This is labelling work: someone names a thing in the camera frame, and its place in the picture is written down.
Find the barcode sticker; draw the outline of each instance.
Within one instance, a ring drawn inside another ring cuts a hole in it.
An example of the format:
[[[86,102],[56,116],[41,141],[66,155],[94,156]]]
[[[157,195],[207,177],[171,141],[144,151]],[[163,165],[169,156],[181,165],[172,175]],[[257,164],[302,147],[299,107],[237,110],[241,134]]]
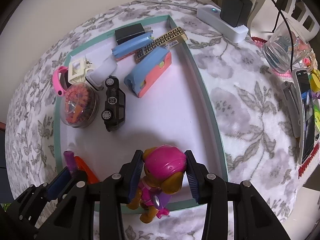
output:
[[[174,40],[174,41],[170,42],[169,44],[165,45],[163,48],[164,49],[170,49],[171,47],[173,47],[173,46],[175,46],[177,44],[179,44],[179,41]]]

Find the black toy car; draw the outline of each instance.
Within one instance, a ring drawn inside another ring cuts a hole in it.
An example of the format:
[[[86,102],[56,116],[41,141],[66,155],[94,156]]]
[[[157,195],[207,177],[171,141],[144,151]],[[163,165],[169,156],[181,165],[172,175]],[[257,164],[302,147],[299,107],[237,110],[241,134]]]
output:
[[[119,129],[125,121],[125,93],[119,88],[119,80],[109,76],[105,85],[107,87],[107,100],[101,114],[108,132]]]

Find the phone screen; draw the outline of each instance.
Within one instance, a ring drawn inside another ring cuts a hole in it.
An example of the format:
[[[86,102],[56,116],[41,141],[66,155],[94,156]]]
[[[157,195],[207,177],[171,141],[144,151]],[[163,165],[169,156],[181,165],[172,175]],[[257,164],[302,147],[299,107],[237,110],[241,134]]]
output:
[[[297,71],[298,83],[300,86],[302,104],[304,108],[304,146],[302,163],[309,157],[313,150],[315,141],[315,115],[313,110],[312,91],[310,88],[308,73],[305,70]]]

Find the gold patterned ruler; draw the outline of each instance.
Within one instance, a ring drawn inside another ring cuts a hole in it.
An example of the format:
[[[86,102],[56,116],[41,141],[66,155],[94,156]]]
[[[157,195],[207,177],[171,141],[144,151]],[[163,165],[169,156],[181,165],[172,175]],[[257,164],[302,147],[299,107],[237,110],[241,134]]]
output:
[[[135,59],[136,61],[142,60],[148,53],[150,53],[157,46],[161,46],[165,49],[170,49],[175,45],[186,41],[188,39],[187,35],[184,33],[181,27],[177,27],[167,32],[166,34],[156,38],[153,42],[147,46],[139,49],[136,52]]]

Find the black power adapter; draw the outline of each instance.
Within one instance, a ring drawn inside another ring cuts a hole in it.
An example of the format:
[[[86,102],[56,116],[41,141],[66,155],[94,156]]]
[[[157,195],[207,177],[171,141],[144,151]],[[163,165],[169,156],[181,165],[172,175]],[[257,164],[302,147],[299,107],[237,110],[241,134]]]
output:
[[[115,36],[118,45],[145,33],[146,31],[141,23],[129,25],[115,30]]]
[[[246,25],[251,8],[250,0],[222,0],[220,18],[232,27]]]

